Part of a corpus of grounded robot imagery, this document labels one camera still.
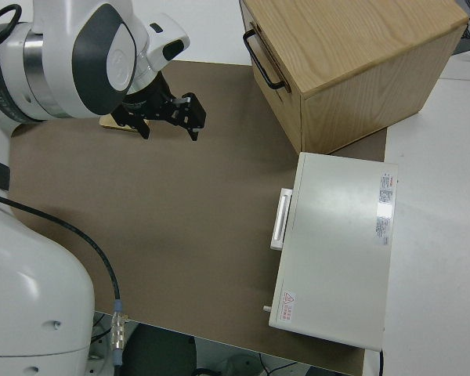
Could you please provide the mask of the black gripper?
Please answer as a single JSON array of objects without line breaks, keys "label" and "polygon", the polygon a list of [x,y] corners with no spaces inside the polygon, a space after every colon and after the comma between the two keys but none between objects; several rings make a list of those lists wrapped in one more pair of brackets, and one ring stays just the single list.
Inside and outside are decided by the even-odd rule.
[{"label": "black gripper", "polygon": [[113,111],[113,119],[119,125],[136,130],[144,139],[150,137],[146,120],[167,121],[184,128],[196,142],[204,128],[206,112],[194,93],[188,92],[176,98],[165,78],[156,76],[144,89],[128,93],[123,103]]}]

